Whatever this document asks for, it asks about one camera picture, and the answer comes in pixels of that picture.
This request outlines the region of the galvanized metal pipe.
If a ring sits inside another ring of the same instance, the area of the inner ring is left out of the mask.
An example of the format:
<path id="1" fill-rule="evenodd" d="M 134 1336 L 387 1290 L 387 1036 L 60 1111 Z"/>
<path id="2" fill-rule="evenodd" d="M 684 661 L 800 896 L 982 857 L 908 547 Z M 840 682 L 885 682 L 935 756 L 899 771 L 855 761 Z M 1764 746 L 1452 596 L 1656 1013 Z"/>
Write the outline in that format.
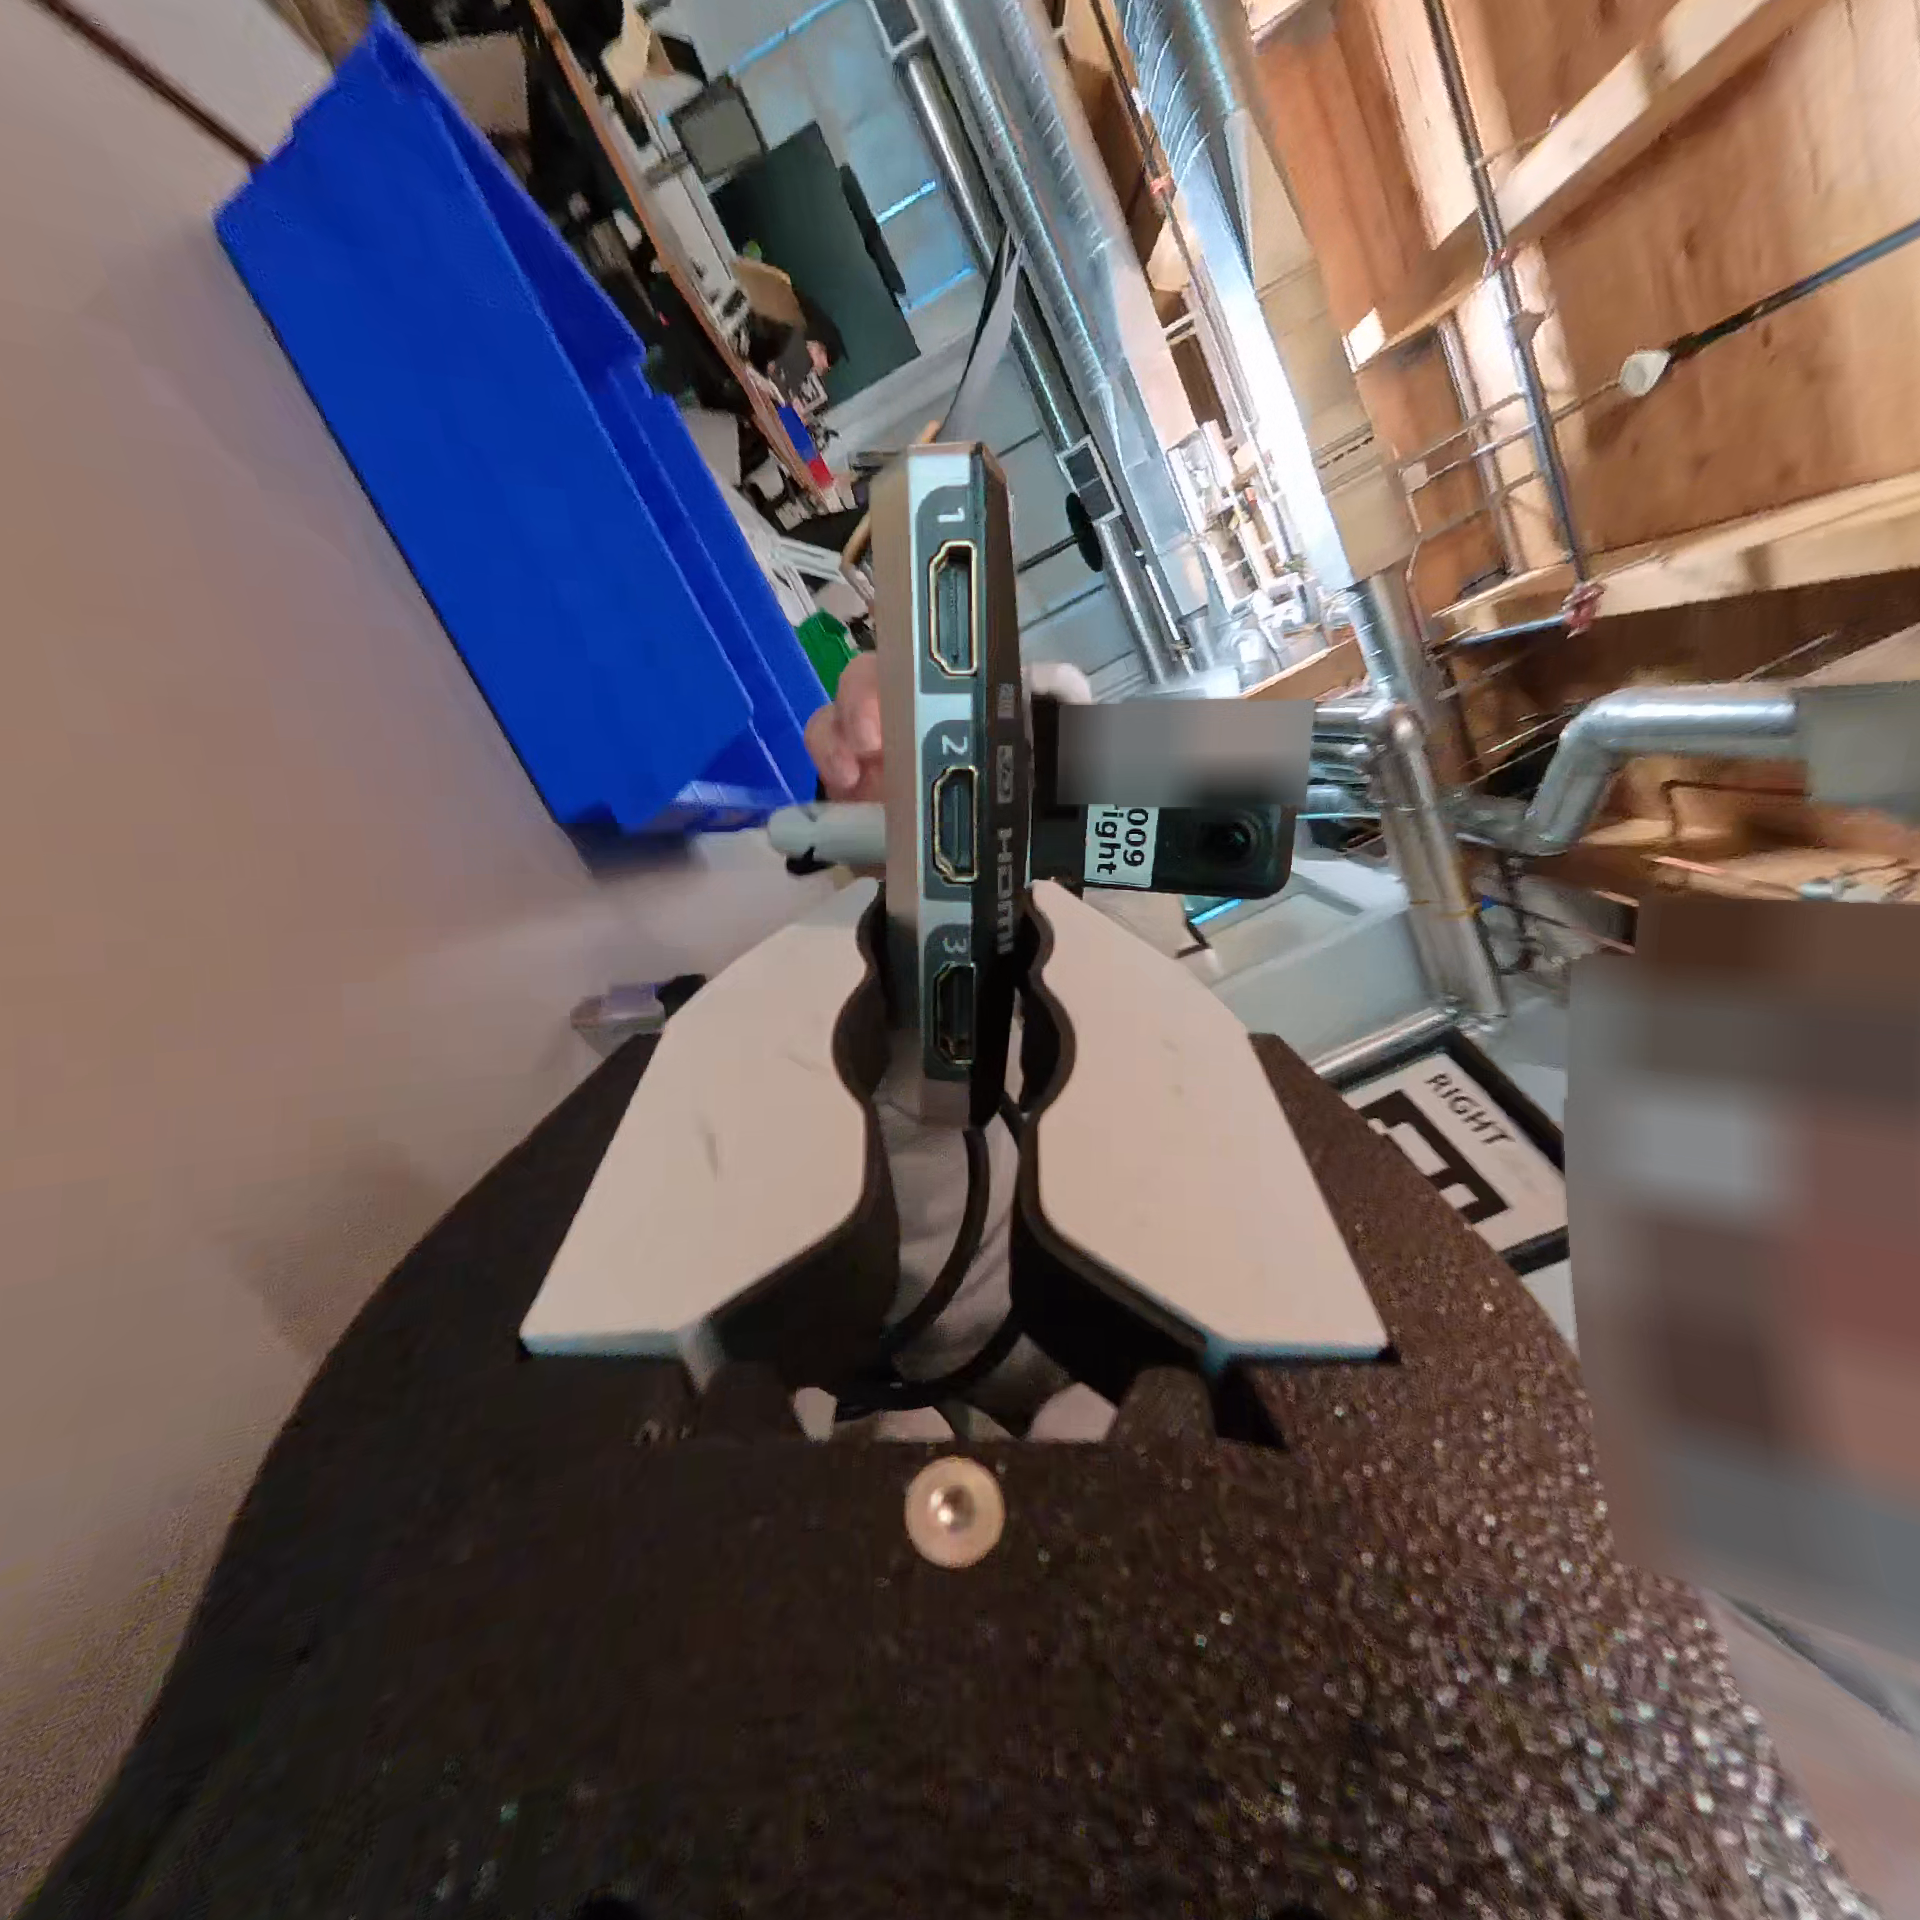
<path id="1" fill-rule="evenodd" d="M 1591 696 L 1554 761 L 1524 816 L 1504 825 L 1510 857 L 1568 857 L 1611 783 L 1641 756 L 1726 756 L 1726 761 L 1793 761 L 1804 725 L 1785 682 L 1650 682 Z"/>

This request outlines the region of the dark green panel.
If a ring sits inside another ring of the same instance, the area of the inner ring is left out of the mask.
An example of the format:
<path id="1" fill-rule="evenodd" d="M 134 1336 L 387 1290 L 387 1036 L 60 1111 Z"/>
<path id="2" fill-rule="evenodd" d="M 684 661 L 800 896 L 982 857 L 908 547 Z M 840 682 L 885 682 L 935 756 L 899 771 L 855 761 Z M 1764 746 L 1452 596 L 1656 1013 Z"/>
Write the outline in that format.
<path id="1" fill-rule="evenodd" d="M 800 297 L 840 327 L 825 403 L 869 390 L 916 362 L 899 319 L 899 272 L 863 205 L 863 183 L 840 162 L 825 133 L 807 123 L 718 186 L 730 244 L 780 261 Z"/>

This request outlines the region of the person's right hand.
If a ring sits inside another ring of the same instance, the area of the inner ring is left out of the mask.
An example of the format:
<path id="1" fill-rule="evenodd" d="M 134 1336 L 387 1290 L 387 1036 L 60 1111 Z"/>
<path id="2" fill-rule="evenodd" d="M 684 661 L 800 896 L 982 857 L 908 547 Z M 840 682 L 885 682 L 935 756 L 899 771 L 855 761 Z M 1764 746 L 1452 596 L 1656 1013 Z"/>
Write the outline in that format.
<path id="1" fill-rule="evenodd" d="M 825 805 L 885 800 L 885 727 L 880 727 L 880 659 L 840 673 L 840 696 L 807 725 L 809 771 Z"/>

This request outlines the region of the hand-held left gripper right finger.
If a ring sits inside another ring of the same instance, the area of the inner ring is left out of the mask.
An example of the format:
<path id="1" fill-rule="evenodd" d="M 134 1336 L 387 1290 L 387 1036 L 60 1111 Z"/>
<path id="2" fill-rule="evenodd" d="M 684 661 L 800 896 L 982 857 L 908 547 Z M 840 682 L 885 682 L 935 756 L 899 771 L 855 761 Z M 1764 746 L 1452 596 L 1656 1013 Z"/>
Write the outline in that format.
<path id="1" fill-rule="evenodd" d="M 1253 1062 L 1133 931 L 1036 890 L 1018 1314 L 1070 1372 L 1375 1362 L 1388 1324 Z"/>

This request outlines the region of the grey video switch box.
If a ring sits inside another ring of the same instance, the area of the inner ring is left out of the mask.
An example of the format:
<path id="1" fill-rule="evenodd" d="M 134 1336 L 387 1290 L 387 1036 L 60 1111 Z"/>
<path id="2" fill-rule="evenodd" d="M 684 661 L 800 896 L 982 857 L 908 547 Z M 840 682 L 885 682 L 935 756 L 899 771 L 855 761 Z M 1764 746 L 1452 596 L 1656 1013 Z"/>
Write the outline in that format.
<path id="1" fill-rule="evenodd" d="M 869 525 L 896 1069 L 931 1128 L 976 1133 L 1013 1082 L 1036 890 L 1013 474 L 982 444 L 908 444 Z"/>

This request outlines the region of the smooth silver ventilation duct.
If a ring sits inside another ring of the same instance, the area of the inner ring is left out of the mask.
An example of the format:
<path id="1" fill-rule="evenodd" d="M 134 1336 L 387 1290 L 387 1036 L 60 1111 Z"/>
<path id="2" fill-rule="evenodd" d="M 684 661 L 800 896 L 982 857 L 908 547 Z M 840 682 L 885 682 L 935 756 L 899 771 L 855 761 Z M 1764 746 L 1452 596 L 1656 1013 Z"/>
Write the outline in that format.
<path id="1" fill-rule="evenodd" d="M 1141 605 L 1146 682 L 1186 682 L 1216 659 L 1210 520 L 1176 481 L 1200 414 L 1070 51 L 1042 0 L 916 0 L 916 23 L 1133 535 L 1128 605 Z"/>

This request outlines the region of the blue plastic bin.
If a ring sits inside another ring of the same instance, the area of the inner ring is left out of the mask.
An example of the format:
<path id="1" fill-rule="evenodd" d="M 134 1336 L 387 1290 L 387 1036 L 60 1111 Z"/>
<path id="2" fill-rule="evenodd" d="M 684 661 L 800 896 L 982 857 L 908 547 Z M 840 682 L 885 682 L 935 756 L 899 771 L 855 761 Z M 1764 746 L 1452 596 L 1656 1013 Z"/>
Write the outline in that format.
<path id="1" fill-rule="evenodd" d="M 730 493 L 387 10 L 212 235 L 556 825 L 809 805 L 825 693 Z"/>

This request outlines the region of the computer monitor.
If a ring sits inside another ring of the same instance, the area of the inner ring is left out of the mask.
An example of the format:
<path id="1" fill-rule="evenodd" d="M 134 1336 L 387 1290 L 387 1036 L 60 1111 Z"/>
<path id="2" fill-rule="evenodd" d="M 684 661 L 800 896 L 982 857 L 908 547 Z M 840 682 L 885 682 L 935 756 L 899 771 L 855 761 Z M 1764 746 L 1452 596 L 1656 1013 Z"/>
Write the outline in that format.
<path id="1" fill-rule="evenodd" d="M 730 183 L 770 150 L 730 76 L 708 82 L 697 102 L 684 102 L 666 123 L 669 123 L 697 183 Z"/>

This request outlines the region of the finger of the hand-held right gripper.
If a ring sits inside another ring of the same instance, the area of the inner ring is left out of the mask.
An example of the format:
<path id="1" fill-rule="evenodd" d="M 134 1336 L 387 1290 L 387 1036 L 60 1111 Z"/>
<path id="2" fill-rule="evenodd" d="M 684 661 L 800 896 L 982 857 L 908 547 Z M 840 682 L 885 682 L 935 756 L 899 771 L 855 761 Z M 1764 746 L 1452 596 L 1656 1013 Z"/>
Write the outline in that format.
<path id="1" fill-rule="evenodd" d="M 770 857 L 785 873 L 885 873 L 885 805 L 780 805 Z"/>

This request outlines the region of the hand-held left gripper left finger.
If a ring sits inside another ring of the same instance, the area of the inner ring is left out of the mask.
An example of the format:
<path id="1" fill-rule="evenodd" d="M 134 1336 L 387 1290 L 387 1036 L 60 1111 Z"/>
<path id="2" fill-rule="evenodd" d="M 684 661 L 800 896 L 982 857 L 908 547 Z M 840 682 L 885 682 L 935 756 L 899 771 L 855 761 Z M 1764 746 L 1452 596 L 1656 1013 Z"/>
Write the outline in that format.
<path id="1" fill-rule="evenodd" d="M 730 1362 L 843 1390 L 899 1290 L 880 1133 L 896 1062 L 880 879 L 840 890 L 666 1017 L 521 1324 L 526 1350 Z"/>

